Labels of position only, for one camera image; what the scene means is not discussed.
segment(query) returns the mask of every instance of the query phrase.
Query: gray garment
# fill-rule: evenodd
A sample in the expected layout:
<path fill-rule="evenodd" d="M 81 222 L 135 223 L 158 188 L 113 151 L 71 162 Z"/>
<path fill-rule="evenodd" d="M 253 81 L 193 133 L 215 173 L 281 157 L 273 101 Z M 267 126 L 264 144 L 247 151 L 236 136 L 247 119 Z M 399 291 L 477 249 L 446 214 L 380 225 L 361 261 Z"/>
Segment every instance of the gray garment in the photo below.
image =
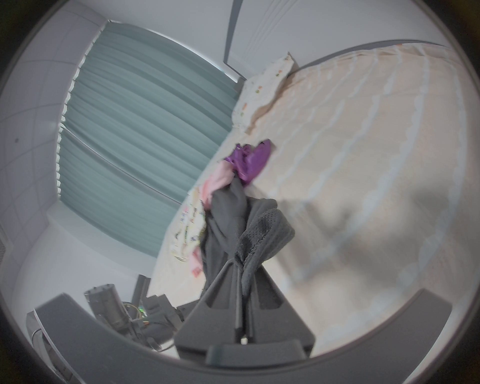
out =
<path fill-rule="evenodd" d="M 257 268 L 279 252 L 295 235 L 274 199 L 245 196 L 238 176 L 212 196 L 206 230 L 200 240 L 206 283 L 212 284 L 230 259 L 243 271 L 242 294 L 250 292 Z"/>

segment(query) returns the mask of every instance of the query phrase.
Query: teal curtain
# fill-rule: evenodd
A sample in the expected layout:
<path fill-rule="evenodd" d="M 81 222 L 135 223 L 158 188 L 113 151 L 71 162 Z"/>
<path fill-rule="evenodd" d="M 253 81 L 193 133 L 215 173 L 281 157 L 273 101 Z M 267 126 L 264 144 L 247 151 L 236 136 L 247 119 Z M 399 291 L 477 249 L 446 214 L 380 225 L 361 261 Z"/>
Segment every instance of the teal curtain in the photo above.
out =
<path fill-rule="evenodd" d="M 171 40 L 108 23 L 64 115 L 61 200 L 156 256 L 179 203 L 230 131 L 234 85 Z"/>

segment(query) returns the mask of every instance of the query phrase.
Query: purple cloth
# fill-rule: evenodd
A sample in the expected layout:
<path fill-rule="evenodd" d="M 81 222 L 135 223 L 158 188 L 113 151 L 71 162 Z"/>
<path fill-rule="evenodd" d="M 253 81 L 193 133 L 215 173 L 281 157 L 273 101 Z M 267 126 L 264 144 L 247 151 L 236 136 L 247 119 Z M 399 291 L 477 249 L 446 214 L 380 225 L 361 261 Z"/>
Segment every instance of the purple cloth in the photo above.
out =
<path fill-rule="evenodd" d="M 244 186 L 256 178 L 270 157 L 271 141 L 266 139 L 259 143 L 255 149 L 250 144 L 241 146 L 237 144 L 232 154 L 225 158 L 233 165 Z"/>

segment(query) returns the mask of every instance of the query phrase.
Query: beige bedspread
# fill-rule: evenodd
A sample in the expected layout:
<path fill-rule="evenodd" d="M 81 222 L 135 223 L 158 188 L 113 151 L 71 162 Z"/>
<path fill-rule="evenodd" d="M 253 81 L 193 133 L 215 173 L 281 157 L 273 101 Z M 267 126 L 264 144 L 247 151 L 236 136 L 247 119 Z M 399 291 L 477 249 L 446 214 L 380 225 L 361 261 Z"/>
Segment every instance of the beige bedspread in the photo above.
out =
<path fill-rule="evenodd" d="M 479 106 L 446 48 L 357 51 L 290 76 L 251 135 L 221 145 L 198 183 L 235 143 L 276 146 L 247 194 L 277 199 L 295 228 L 264 265 L 316 334 L 314 354 L 361 336 L 420 287 L 465 307 L 479 279 Z M 203 276 L 167 250 L 149 293 L 198 298 Z"/>

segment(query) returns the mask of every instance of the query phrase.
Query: pillow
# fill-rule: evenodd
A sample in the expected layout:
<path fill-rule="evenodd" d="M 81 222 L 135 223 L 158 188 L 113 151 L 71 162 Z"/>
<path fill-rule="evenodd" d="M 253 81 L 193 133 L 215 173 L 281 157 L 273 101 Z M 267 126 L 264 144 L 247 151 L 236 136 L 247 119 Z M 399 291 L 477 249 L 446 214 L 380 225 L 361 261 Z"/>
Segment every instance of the pillow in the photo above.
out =
<path fill-rule="evenodd" d="M 287 54 L 271 63 L 261 74 L 245 81 L 232 112 L 234 128 L 247 133 L 253 128 L 255 121 L 263 116 L 275 101 L 293 63 L 292 57 Z"/>

